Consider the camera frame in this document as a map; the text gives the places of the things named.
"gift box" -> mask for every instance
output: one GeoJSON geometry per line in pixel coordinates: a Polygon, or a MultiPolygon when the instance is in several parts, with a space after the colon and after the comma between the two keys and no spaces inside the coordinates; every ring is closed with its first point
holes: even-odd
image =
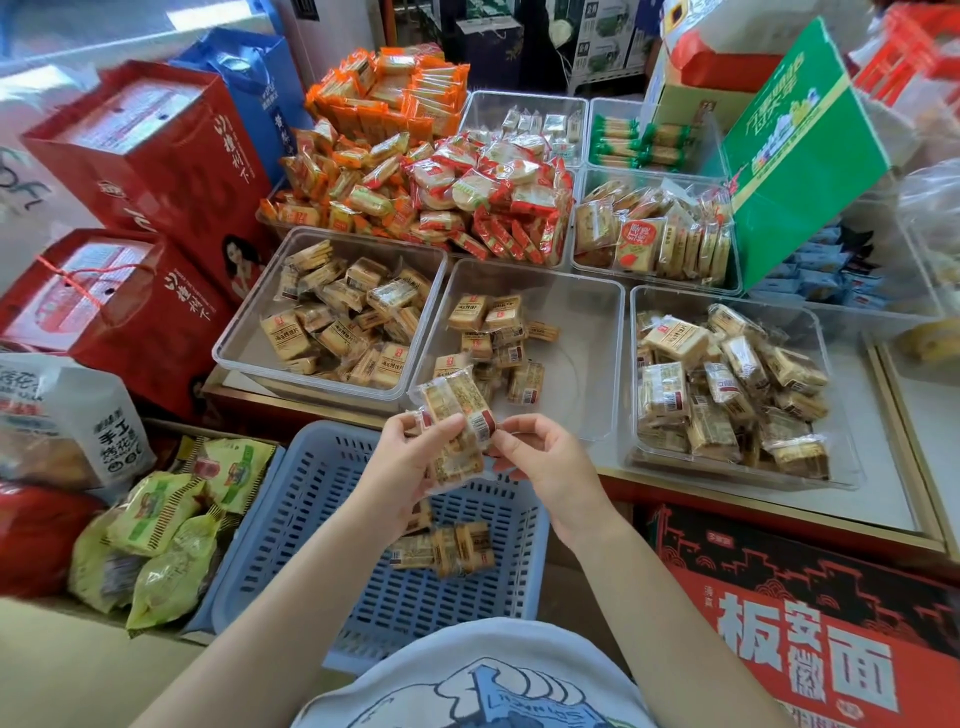
{"type": "Polygon", "coordinates": [[[220,76],[127,61],[23,135],[112,230],[161,232],[239,303],[276,249],[270,179],[220,76]]]}
{"type": "Polygon", "coordinates": [[[214,28],[170,63],[220,75],[271,184],[282,180],[279,159],[297,151],[291,129],[313,127],[286,38],[214,28]]]}
{"type": "Polygon", "coordinates": [[[672,505],[649,533],[700,613],[797,725],[956,725],[957,590],[672,505]]]}
{"type": "Polygon", "coordinates": [[[193,419],[232,316],[179,247],[147,232],[78,230],[0,298],[0,344],[111,372],[135,398],[193,419]]]}

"fingers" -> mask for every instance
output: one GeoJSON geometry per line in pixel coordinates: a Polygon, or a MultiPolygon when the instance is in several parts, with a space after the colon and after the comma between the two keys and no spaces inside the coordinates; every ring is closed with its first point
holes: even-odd
{"type": "Polygon", "coordinates": [[[493,444],[503,453],[503,456],[521,470],[530,473],[537,469],[537,464],[543,453],[531,448],[525,442],[503,429],[493,434],[493,444]]]}
{"type": "Polygon", "coordinates": [[[444,445],[459,435],[465,426],[467,426],[467,418],[457,414],[428,427],[422,435],[407,443],[414,462],[425,468],[431,460],[440,455],[444,445]]]}

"yellow-green snack bag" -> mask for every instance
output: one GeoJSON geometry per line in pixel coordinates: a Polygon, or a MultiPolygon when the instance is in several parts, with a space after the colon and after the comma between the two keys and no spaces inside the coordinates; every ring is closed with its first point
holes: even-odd
{"type": "Polygon", "coordinates": [[[200,510],[204,482],[187,473],[150,473],[131,491],[127,507],[107,529],[114,548],[140,556],[167,550],[180,524],[200,510]]]}
{"type": "Polygon", "coordinates": [[[183,522],[167,552],[148,561],[136,577],[127,629],[156,627],[194,609],[216,548],[216,519],[206,515],[183,522]]]}
{"type": "Polygon", "coordinates": [[[204,443],[193,473],[206,481],[206,491],[217,505],[242,516],[274,450],[276,446],[256,440],[210,440],[204,443]]]}
{"type": "Polygon", "coordinates": [[[87,525],[74,542],[67,577],[70,593],[104,614],[131,603],[136,576],[147,561],[110,545],[107,529],[119,515],[120,509],[114,508],[87,525]]]}

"white plastic bag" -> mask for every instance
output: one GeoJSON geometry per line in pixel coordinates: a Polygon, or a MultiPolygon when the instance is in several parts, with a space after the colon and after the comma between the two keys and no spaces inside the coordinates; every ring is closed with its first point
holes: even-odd
{"type": "Polygon", "coordinates": [[[0,479],[124,493],[155,461],[119,376],[0,353],[0,479]]]}

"clear plastic bin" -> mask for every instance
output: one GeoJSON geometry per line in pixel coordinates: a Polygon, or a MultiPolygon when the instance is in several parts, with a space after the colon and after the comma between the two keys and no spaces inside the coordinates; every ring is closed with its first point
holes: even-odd
{"type": "Polygon", "coordinates": [[[287,400],[338,404],[384,414],[400,412],[410,379],[417,369],[420,346],[429,330],[433,311],[444,286],[448,261],[447,254],[438,248],[368,240],[358,235],[342,235],[315,228],[294,228],[214,345],[213,358],[225,369],[241,372],[287,400]],[[365,256],[394,270],[403,259],[411,268],[433,278],[430,295],[420,315],[420,325],[400,374],[400,382],[393,389],[360,387],[287,372],[260,327],[263,319],[292,307],[292,302],[274,301],[284,258],[326,239],[333,244],[335,255],[350,262],[365,256]]]}
{"type": "Polygon", "coordinates": [[[503,119],[511,107],[531,113],[539,111],[545,116],[548,113],[561,113],[569,117],[579,111],[584,120],[583,138],[576,143],[573,150],[573,159],[566,163],[567,169],[578,169],[587,162],[587,126],[589,103],[587,99],[578,99],[573,96],[545,96],[538,93],[510,93],[508,91],[474,91],[470,94],[467,106],[464,108],[464,118],[460,129],[487,129],[496,130],[503,124],[503,119]]]}
{"type": "MultiPolygon", "coordinates": [[[[636,119],[641,129],[653,122],[658,104],[647,104],[642,101],[627,101],[625,99],[596,98],[590,101],[589,124],[587,129],[587,143],[584,150],[584,159],[590,167],[603,167],[590,161],[589,141],[593,136],[594,119],[601,116],[612,116],[620,119],[636,119]]],[[[721,144],[723,135],[717,127],[713,114],[705,112],[699,126],[694,126],[690,140],[684,147],[684,164],[677,170],[687,175],[702,175],[719,177],[724,180],[730,178],[730,166],[727,158],[722,154],[721,144]]]]}
{"type": "MultiPolygon", "coordinates": [[[[586,169],[580,170],[580,174],[576,180],[577,186],[574,189],[573,197],[579,204],[589,192],[596,189],[600,184],[610,180],[624,181],[632,185],[633,188],[646,186],[659,187],[663,180],[670,180],[687,189],[694,197],[697,197],[708,190],[717,189],[718,187],[722,186],[721,180],[706,177],[693,177],[691,175],[671,174],[669,172],[648,172],[641,169],[606,169],[603,167],[589,166],[586,169]]],[[[729,195],[727,195],[726,191],[723,191],[722,194],[725,199],[729,200],[729,195]]],[[[571,217],[575,222],[575,215],[571,215],[571,217]]],[[[576,249],[577,230],[574,223],[571,223],[571,225],[572,228],[570,230],[570,235],[572,237],[568,242],[572,244],[567,245],[566,254],[569,256],[570,265],[574,272],[587,273],[592,276],[607,276],[624,281],[627,283],[627,285],[636,285],[637,281],[643,281],[644,283],[655,283],[656,285],[667,288],[680,288],[688,291],[704,291],[717,296],[738,296],[743,290],[743,283],[740,275],[740,253],[736,247],[736,228],[733,224],[731,253],[730,257],[727,259],[727,277],[725,278],[722,286],[706,286],[694,280],[663,279],[643,273],[612,271],[608,268],[596,268],[590,265],[581,265],[573,259],[573,253],[576,249]]]]}
{"type": "Polygon", "coordinates": [[[491,402],[496,419],[542,412],[583,440],[610,435],[616,423],[615,383],[620,375],[626,289],[613,280],[461,260],[453,266],[414,384],[433,378],[438,356],[460,351],[461,332],[447,328],[446,320],[461,297],[474,293],[520,294],[525,320],[560,329],[555,343],[524,342],[527,358],[546,369],[540,401],[533,406],[512,405],[499,390],[491,402]]]}
{"type": "Polygon", "coordinates": [[[707,318],[707,309],[712,303],[728,305],[762,326],[780,328],[789,337],[784,346],[792,351],[806,354],[816,362],[817,366],[827,376],[831,376],[820,323],[817,321],[817,317],[807,310],[742,299],[721,298],[701,293],[675,291],[649,285],[637,286],[630,293],[630,329],[633,346],[631,356],[631,377],[633,378],[631,409],[633,415],[630,420],[630,427],[633,429],[634,443],[629,455],[630,460],[634,464],[644,467],[705,474],[714,479],[747,483],[781,491],[822,488],[854,490],[858,488],[863,469],[853,446],[850,426],[847,423],[840,398],[833,395],[835,385],[832,383],[824,390],[824,397],[830,408],[829,415],[823,420],[813,423],[814,433],[827,437],[831,480],[813,480],[710,460],[666,449],[652,448],[640,440],[636,434],[640,378],[640,371],[636,363],[637,313],[639,311],[657,310],[691,323],[701,323],[707,318]]]}

